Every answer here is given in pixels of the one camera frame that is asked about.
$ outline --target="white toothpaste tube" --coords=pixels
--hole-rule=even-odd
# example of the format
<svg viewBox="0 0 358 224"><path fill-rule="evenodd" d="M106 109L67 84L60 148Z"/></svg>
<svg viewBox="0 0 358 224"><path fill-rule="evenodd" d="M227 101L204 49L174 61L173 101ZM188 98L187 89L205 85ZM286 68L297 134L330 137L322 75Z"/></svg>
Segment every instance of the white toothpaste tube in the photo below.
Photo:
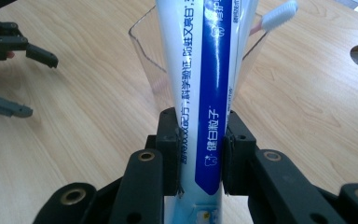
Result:
<svg viewBox="0 0 358 224"><path fill-rule="evenodd" d="M257 0L156 0L176 116L181 193L165 223L221 223L221 155Z"/></svg>

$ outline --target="clear plastic cup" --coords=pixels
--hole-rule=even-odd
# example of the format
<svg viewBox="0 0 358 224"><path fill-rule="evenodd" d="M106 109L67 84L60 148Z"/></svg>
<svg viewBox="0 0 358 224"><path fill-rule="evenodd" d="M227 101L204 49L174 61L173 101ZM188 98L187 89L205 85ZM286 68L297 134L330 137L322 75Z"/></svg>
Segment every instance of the clear plastic cup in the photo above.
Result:
<svg viewBox="0 0 358 224"><path fill-rule="evenodd" d="M260 19L260 15L255 16L255 22L260 21ZM171 85L159 32L158 13L155 7L152 7L130 28L129 35L152 88L158 110L162 111L173 107ZM252 69L267 36L268 33L264 31L249 36L242 58L237 90L242 86L246 75Z"/></svg>

